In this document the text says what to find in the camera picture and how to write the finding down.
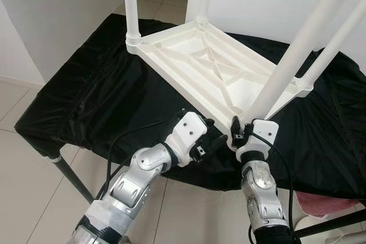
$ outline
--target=black cloth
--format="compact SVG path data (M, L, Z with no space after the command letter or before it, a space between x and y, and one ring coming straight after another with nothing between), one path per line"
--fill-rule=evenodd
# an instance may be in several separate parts
M38 93L16 130L41 155L55 158L65 143L106 157L112 140L141 126L166 121L181 109L196 109L140 57L126 51L124 16L111 14ZM142 35L174 25L140 20ZM288 44L231 34L273 63ZM319 55L312 52L297 76ZM366 197L366 77L339 53L305 98L296 98L273 118L280 128L275 146L291 166L296 190L340 198ZM213 135L221 133L216 129ZM142 147L167 135L166 123L123 136L112 153L128 161ZM268 158L279 187L288 188L284 164ZM240 188L241 165L227 148L199 164L164 175L214 190Z

